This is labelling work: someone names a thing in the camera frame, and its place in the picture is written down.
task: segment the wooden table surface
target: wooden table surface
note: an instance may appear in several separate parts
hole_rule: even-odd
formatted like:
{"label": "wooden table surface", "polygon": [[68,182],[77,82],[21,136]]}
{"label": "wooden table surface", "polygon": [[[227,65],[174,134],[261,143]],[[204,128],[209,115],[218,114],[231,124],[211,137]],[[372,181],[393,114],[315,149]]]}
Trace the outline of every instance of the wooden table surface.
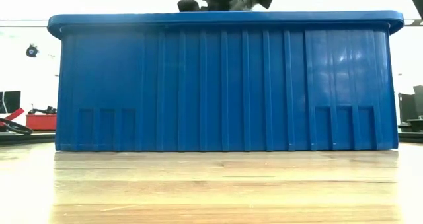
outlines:
{"label": "wooden table surface", "polygon": [[0,223],[423,223],[423,146],[60,153],[0,147]]}

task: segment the wood grain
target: wood grain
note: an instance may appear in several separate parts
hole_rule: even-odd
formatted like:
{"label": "wood grain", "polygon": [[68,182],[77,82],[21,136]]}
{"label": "wood grain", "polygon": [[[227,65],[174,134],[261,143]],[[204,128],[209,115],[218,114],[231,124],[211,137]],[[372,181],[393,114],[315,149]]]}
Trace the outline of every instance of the wood grain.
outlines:
{"label": "wood grain", "polygon": [[61,153],[0,147],[0,223],[423,223],[423,146]]}

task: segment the red box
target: red box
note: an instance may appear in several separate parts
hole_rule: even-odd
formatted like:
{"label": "red box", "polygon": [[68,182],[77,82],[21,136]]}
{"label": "red box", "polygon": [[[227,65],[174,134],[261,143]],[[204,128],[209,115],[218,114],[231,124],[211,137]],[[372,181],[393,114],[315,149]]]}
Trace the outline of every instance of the red box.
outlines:
{"label": "red box", "polygon": [[26,115],[26,126],[32,130],[56,130],[56,114]]}

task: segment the white wall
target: white wall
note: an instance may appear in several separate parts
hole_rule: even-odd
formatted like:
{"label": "white wall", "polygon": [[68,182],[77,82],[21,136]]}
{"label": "white wall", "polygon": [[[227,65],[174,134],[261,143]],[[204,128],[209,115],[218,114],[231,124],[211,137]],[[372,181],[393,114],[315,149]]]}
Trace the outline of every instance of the white wall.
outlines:
{"label": "white wall", "polygon": [[[29,43],[40,49],[37,58],[26,56]],[[31,104],[41,109],[57,107],[60,47],[60,41],[45,28],[0,28],[0,91],[22,91],[20,104],[25,112]],[[25,124],[25,116],[16,121]]]}
{"label": "white wall", "polygon": [[421,59],[423,27],[403,28],[392,35],[390,40],[395,104],[399,124],[398,93],[414,94],[413,86],[423,85],[423,62]]}

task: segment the plastic bin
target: plastic bin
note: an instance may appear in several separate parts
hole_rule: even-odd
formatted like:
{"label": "plastic bin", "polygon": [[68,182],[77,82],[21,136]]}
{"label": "plastic bin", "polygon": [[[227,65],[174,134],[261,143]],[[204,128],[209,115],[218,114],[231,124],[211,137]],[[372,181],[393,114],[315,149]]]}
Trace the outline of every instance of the plastic bin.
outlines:
{"label": "plastic bin", "polygon": [[60,151],[397,148],[402,14],[57,15]]}

